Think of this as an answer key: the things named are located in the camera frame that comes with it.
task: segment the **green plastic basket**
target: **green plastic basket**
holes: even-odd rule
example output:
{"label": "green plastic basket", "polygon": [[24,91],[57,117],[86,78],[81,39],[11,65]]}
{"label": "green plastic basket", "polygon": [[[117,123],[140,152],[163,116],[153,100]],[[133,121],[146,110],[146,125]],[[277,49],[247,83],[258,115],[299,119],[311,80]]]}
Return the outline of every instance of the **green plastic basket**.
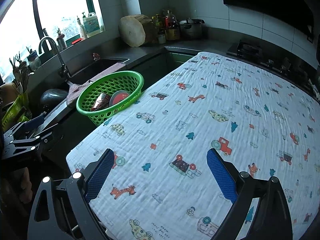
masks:
{"label": "green plastic basket", "polygon": [[[143,76],[135,71],[119,71],[104,76],[90,84],[77,100],[77,110],[99,126],[120,110],[132,105],[140,96],[144,84]],[[112,96],[119,90],[126,90],[130,95],[114,106],[91,112],[91,107],[101,93]]]}

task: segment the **pot lid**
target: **pot lid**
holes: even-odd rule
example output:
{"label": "pot lid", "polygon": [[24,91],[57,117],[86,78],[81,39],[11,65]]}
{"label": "pot lid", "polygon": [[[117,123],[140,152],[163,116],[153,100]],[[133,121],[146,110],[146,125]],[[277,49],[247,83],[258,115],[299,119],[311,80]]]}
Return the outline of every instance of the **pot lid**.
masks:
{"label": "pot lid", "polygon": [[203,24],[204,20],[200,20],[200,19],[186,19],[183,21],[180,21],[179,24]]}

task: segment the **towel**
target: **towel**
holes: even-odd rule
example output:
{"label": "towel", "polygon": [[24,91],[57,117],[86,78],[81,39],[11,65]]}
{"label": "towel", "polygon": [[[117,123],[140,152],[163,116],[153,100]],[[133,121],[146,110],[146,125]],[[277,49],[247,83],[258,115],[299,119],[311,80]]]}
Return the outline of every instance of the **towel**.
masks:
{"label": "towel", "polygon": [[113,72],[119,71],[125,66],[124,63],[116,63],[111,67],[107,68],[106,70],[100,72],[98,75],[94,76],[93,78],[89,79],[83,85],[73,84],[69,88],[69,93],[67,95],[67,106],[70,106],[72,103],[76,102],[80,94],[93,82],[97,81],[98,79],[109,75]]}

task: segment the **faucet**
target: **faucet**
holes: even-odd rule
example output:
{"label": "faucet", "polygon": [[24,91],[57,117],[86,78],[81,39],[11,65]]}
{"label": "faucet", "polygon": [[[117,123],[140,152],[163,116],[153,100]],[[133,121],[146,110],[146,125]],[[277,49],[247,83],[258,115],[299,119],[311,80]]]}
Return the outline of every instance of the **faucet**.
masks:
{"label": "faucet", "polygon": [[50,38],[49,36],[44,36],[41,40],[40,40],[40,43],[39,43],[39,54],[42,53],[42,49],[41,49],[41,46],[42,46],[42,43],[45,41],[45,40],[48,40],[52,49],[54,49],[58,55],[58,59],[60,60],[60,63],[61,63],[61,67],[59,68],[59,76],[61,77],[67,77],[67,79],[71,78],[71,74],[70,74],[70,71],[67,67],[67,65],[64,63],[62,57],[61,57],[61,54],[58,50],[58,47],[57,47],[57,44],[56,42],[54,41],[53,38]]}

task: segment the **sink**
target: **sink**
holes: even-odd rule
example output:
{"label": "sink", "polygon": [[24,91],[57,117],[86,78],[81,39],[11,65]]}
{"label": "sink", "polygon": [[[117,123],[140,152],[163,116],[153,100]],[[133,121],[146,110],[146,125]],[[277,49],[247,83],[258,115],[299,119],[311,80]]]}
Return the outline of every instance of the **sink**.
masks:
{"label": "sink", "polygon": [[118,62],[126,62],[127,58],[107,58],[107,59],[100,59],[91,63],[90,65],[80,69],[71,78],[69,81],[73,84],[82,85],[87,82],[90,78],[93,78],[95,75],[101,73],[105,69],[111,67],[112,65]]}

